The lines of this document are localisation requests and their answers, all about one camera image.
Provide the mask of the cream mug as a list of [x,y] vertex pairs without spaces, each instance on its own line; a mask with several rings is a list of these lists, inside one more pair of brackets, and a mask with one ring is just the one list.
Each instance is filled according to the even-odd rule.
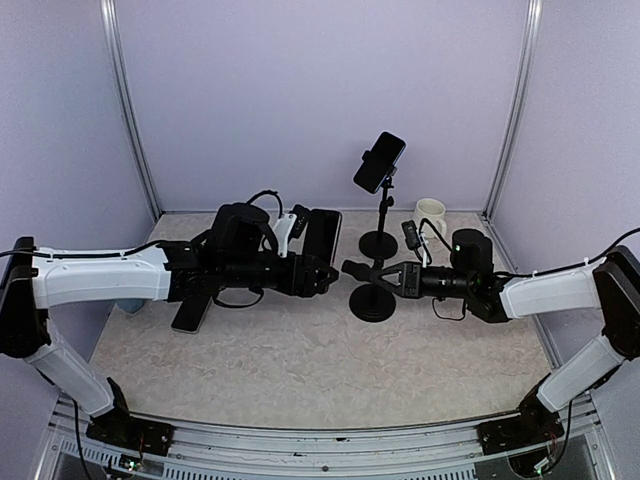
[[436,237],[430,224],[441,236],[445,237],[447,233],[445,213],[446,208],[442,202],[432,198],[423,198],[418,200],[415,205],[413,220],[427,238]]

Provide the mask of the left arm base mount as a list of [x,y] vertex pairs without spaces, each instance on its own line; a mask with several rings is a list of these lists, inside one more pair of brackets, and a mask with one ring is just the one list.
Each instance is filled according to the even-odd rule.
[[138,417],[92,421],[86,436],[105,444],[166,457],[172,444],[174,427],[168,423]]

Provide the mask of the aluminium corner post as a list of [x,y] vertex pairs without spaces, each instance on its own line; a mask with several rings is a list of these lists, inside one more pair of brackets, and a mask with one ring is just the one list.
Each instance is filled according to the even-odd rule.
[[530,77],[535,61],[543,4],[544,2],[542,0],[530,0],[527,3],[526,21],[514,92],[507,117],[505,133],[499,151],[498,164],[483,209],[483,216],[488,222],[492,222],[497,213],[500,198],[506,186],[508,171],[513,159],[513,152],[525,111]]
[[133,155],[135,170],[141,183],[143,196],[149,213],[152,219],[157,222],[163,214],[163,209],[161,207],[161,202],[157,194],[151,169],[146,158],[135,114],[133,98],[127,78],[125,55],[120,36],[116,2],[113,0],[102,0],[100,2],[100,13],[107,49],[114,73],[120,110],[131,153]]

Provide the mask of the aluminium front rail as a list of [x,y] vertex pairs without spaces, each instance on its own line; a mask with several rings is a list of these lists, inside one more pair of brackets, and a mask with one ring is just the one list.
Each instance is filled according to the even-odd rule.
[[484,424],[497,428],[514,411],[476,418],[382,428],[279,429],[178,420],[170,437],[133,448],[91,439],[88,418],[61,397],[54,407],[30,479],[521,479],[544,454],[552,469],[535,479],[617,479],[610,443],[591,399],[583,395],[560,414],[568,438],[551,437],[491,452]]

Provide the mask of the tall black phone stand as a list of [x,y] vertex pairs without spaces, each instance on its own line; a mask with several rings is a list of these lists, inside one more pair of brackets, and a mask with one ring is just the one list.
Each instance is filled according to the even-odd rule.
[[383,260],[388,260],[398,250],[398,243],[395,237],[385,231],[388,210],[394,205],[394,198],[389,194],[389,190],[393,188],[393,176],[396,171],[397,167],[395,165],[391,166],[381,183],[382,198],[378,208],[377,229],[365,233],[359,239],[360,252],[370,259],[382,258]]

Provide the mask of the short black phone stand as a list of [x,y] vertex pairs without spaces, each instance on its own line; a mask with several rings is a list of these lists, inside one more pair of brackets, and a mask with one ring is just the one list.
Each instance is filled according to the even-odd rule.
[[[374,268],[382,268],[384,260],[376,258]],[[349,297],[349,308],[360,320],[368,323],[380,323],[389,319],[395,312],[396,300],[392,294],[379,290],[374,285],[364,282]]]

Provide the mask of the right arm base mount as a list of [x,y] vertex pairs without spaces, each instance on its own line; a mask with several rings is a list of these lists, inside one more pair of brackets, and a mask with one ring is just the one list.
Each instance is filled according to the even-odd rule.
[[525,409],[513,417],[483,422],[477,432],[484,455],[529,447],[565,434],[559,414],[546,409]]

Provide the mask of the blue phone on tall stand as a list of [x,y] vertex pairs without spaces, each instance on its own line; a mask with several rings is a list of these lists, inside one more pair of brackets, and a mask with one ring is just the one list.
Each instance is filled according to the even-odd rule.
[[367,191],[376,193],[404,152],[406,142],[389,133],[382,132],[370,150],[362,155],[362,164],[354,175],[354,183]]

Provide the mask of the left aluminium corner post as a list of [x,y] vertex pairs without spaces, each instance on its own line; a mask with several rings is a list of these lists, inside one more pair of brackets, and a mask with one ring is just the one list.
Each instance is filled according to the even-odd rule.
[[135,114],[133,98],[127,78],[125,55],[120,36],[116,2],[113,0],[102,0],[100,2],[100,13],[107,49],[114,73],[120,110],[131,153],[133,155],[135,170],[141,183],[143,196],[149,213],[152,219],[157,222],[163,214],[163,209],[161,207],[161,202],[157,194],[151,169],[146,158]]

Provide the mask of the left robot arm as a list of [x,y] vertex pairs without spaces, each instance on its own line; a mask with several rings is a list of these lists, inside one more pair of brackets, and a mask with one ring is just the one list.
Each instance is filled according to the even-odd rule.
[[61,336],[48,311],[59,305],[140,299],[176,303],[173,328],[198,329],[229,289],[258,296],[326,293],[342,215],[297,205],[275,221],[253,199],[222,205],[211,227],[188,241],[130,250],[56,250],[19,238],[1,281],[1,352],[32,365],[121,445],[140,434],[117,383],[96,373]]

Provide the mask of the right aluminium corner post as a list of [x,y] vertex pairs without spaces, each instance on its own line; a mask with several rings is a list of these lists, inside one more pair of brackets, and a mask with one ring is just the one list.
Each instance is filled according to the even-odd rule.
[[506,186],[508,171],[513,159],[513,152],[525,111],[530,77],[535,61],[543,4],[544,2],[542,0],[530,0],[527,3],[526,21],[514,92],[507,117],[505,133],[499,151],[498,164],[483,209],[483,216],[488,222],[492,222],[497,213],[500,198]]

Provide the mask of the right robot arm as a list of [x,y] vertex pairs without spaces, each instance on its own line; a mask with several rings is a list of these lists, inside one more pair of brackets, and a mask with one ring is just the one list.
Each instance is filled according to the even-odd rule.
[[460,299],[473,316],[487,323],[557,311],[600,310],[601,333],[535,387],[539,405],[513,419],[512,436],[523,444],[535,442],[549,429],[548,411],[561,410],[639,356],[639,261],[620,243],[577,264],[511,274],[495,271],[492,241],[481,231],[466,228],[452,234],[447,267],[404,261],[375,270],[346,260],[342,270],[395,297]]

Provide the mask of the teal mug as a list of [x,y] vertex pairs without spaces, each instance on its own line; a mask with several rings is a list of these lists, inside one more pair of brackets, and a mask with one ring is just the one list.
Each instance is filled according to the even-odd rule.
[[120,299],[116,301],[116,305],[127,314],[135,314],[140,311],[145,301],[143,299]]

